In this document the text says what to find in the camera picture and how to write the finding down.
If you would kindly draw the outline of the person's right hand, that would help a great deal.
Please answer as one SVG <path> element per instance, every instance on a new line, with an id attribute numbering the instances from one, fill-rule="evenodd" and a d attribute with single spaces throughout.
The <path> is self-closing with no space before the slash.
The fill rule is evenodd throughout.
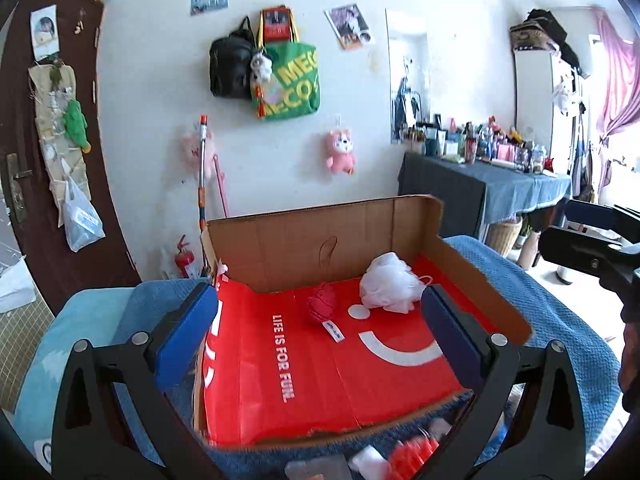
<path id="1" fill-rule="evenodd" d="M 623 409 L 631 414 L 639 399 L 639 323 L 627 323 L 618 384 L 623 393 Z"/>

